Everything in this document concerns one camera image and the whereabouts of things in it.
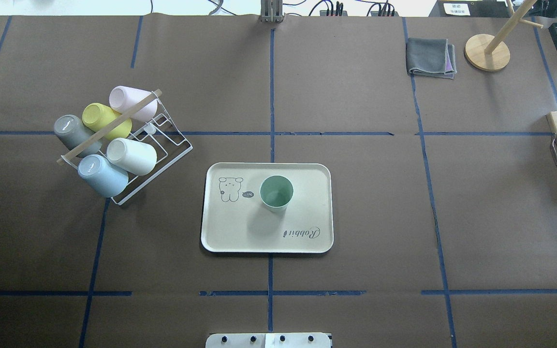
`cup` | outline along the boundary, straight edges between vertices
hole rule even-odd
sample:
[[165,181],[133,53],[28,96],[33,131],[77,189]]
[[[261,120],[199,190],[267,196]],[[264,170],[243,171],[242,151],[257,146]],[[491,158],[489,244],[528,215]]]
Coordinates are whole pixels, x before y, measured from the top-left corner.
[[[98,132],[109,123],[113,122],[120,113],[111,109],[109,106],[102,105],[101,103],[91,103],[83,110],[83,124],[90,130]],[[132,130],[132,120],[127,119],[121,125],[115,127],[106,134],[106,139],[113,140],[117,137],[128,137]]]
[[[135,104],[145,99],[145,97],[147,97],[151,93],[152,92],[148,92],[142,89],[117,86],[116,88],[111,90],[111,94],[109,95],[109,104],[111,105],[111,108],[113,108],[113,110],[124,113],[126,112],[126,110],[130,109]],[[153,119],[154,115],[156,115],[158,106],[159,102],[154,99],[131,117],[142,122],[149,122]]]
[[[64,115],[58,118],[53,126],[53,131],[68,150],[72,150],[93,135],[93,132],[85,127],[81,120],[74,115]],[[95,154],[100,151],[101,147],[102,142],[97,140],[78,154],[77,157],[86,157]]]
[[140,141],[118,137],[106,148],[106,158],[135,175],[145,175],[156,165],[156,150]]
[[112,165],[100,155],[90,155],[82,159],[77,171],[91,188],[106,198],[117,196],[128,185],[126,170]]
[[293,185],[288,178],[281,175],[267,177],[259,188],[259,197],[270,211],[278,212],[287,208],[292,200]]

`round wooden base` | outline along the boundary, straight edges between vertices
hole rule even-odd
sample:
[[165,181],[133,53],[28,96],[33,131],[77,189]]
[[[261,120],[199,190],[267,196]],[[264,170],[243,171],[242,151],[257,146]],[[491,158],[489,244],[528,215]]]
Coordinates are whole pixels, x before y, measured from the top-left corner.
[[504,42],[500,42],[490,55],[484,53],[493,38],[493,35],[478,34],[466,42],[464,53],[470,64],[484,71],[498,71],[509,63],[511,52]]

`pink cup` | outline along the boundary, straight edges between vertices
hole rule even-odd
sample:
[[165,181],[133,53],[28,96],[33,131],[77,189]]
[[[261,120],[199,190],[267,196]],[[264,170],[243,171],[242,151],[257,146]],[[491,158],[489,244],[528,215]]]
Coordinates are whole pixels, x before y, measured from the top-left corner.
[[[117,86],[111,90],[111,94],[109,95],[109,104],[113,110],[119,113],[124,113],[126,110],[130,109],[150,94],[151,92],[146,90],[126,86]],[[149,122],[154,115],[156,115],[158,105],[158,101],[154,99],[131,117],[142,122]]]

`cloth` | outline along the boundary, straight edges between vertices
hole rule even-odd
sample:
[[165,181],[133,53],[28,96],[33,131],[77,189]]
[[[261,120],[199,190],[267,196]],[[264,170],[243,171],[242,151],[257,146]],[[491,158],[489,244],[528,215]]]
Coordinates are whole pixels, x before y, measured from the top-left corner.
[[408,38],[405,55],[408,73],[455,78],[455,46],[447,39]]

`white wire rack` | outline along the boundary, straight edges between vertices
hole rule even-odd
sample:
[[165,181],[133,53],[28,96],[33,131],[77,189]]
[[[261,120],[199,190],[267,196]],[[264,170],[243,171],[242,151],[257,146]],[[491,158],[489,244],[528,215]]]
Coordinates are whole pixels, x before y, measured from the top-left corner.
[[[156,100],[159,105],[157,115],[128,136],[128,139],[140,141],[155,148],[157,152],[156,165],[149,174],[132,177],[122,193],[111,197],[111,200],[117,205],[122,205],[130,200],[132,196],[141,191],[164,170],[192,150],[192,144],[177,128],[162,101],[159,98],[156,98]],[[99,151],[99,154],[106,158],[102,151]],[[64,156],[62,158],[75,169],[78,168],[72,161],[67,160]]]

